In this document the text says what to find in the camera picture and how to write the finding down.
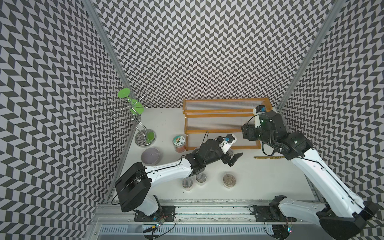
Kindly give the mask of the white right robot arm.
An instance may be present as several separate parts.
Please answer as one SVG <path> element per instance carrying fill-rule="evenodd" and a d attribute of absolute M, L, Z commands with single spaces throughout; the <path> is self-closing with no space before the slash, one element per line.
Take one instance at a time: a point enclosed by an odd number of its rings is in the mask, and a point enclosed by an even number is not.
<path fill-rule="evenodd" d="M 281 213 L 318 225 L 335 240 L 349 240 L 358 235 L 378 212 L 378 205 L 364 201 L 350 190 L 305 135 L 287 130 L 281 114 L 259 106 L 254 108 L 251 119 L 254 123 L 247 122 L 241 127 L 243 138 L 258 140 L 282 154 L 305 174 L 326 200 L 324 204 L 311 204 L 276 196 L 270 202 L 274 218 Z"/>

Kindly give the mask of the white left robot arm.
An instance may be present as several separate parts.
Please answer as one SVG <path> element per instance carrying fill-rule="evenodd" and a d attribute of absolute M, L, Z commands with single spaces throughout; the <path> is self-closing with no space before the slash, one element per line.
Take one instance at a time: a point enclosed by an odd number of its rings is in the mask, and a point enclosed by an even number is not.
<path fill-rule="evenodd" d="M 123 213 L 138 211 L 149 218 L 158 217 L 162 207 L 156 196 L 148 196 L 150 189 L 176 179 L 198 175 L 207 165 L 217 161 L 232 167 L 243 155 L 243 153 L 232 155 L 228 153 L 237 140 L 232 134 L 208 139 L 193 152 L 164 165 L 144 166 L 141 162 L 134 163 L 115 183 L 121 211 Z"/>

